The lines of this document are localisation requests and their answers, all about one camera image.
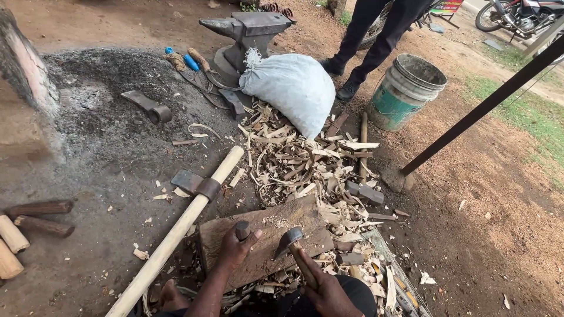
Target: anvil stand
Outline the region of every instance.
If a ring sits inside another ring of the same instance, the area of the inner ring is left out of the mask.
[[[235,44],[220,48],[209,60],[211,68],[219,74],[215,79],[229,87],[239,87],[239,77],[246,70],[243,61],[248,48],[256,47],[263,58],[276,54],[268,49],[268,44],[292,25],[284,15],[274,12],[233,12],[229,18],[206,19],[199,23],[235,40]],[[243,105],[252,106],[251,96],[241,91],[235,93]]]

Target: sign board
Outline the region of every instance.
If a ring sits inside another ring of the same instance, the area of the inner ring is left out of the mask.
[[[430,12],[434,14],[454,14],[460,8],[462,2],[463,0],[442,0]]]

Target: black trousers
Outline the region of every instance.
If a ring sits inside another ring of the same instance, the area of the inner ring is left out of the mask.
[[[344,68],[356,54],[366,32],[388,2],[389,0],[357,0],[339,52],[331,59],[335,67]],[[349,79],[356,84],[364,82],[368,73],[380,66],[390,55],[402,34],[431,5],[431,2],[432,0],[395,0],[382,32],[376,37],[362,64],[352,70]]]
[[[336,275],[339,283],[354,306],[366,317],[376,317],[374,295],[362,281],[345,275]],[[155,317],[182,317],[186,309],[160,312]],[[276,303],[241,307],[230,317],[321,317],[314,304],[299,290],[284,296]]]

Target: blue handle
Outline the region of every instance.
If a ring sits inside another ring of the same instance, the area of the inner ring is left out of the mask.
[[[190,55],[184,55],[184,62],[188,67],[190,67],[193,71],[197,72],[199,70],[198,64],[190,57]]]

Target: foot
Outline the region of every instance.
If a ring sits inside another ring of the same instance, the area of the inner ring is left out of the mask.
[[[161,311],[185,309],[190,305],[190,301],[176,288],[176,281],[173,279],[168,280],[162,287],[161,298],[158,302],[161,305]]]
[[[348,102],[354,97],[359,87],[359,83],[354,83],[349,78],[349,80],[347,80],[347,82],[345,82],[345,84],[337,92],[337,98],[343,100],[344,102]]]
[[[321,66],[323,66],[323,69],[325,69],[325,71],[330,75],[341,76],[345,72],[345,67],[335,66],[330,58],[318,60],[318,62],[319,64],[321,64]]]

